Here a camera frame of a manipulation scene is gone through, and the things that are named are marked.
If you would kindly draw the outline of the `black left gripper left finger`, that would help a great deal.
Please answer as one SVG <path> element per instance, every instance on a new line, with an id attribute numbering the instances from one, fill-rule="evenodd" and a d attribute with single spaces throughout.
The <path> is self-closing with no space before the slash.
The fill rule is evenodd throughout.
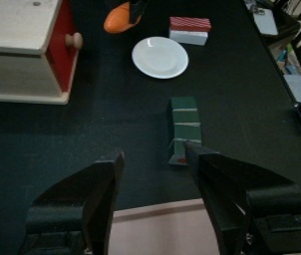
<path id="1" fill-rule="evenodd" d="M 32 202 L 17 255 L 108 255 L 124 153 L 95 161 Z"/>

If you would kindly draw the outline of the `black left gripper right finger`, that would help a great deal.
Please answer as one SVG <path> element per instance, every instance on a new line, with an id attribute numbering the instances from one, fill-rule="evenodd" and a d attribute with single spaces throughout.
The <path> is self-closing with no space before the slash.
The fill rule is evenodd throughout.
<path id="1" fill-rule="evenodd" d="M 282 175 L 186 142 L 221 255 L 301 252 L 301 189 Z"/>

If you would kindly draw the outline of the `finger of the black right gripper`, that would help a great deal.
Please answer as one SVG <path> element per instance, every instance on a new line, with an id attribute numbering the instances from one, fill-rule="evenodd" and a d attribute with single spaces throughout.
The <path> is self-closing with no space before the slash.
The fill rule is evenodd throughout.
<path id="1" fill-rule="evenodd" d="M 130 0 L 130 23 L 135 24 L 142 17 L 150 0 Z"/>

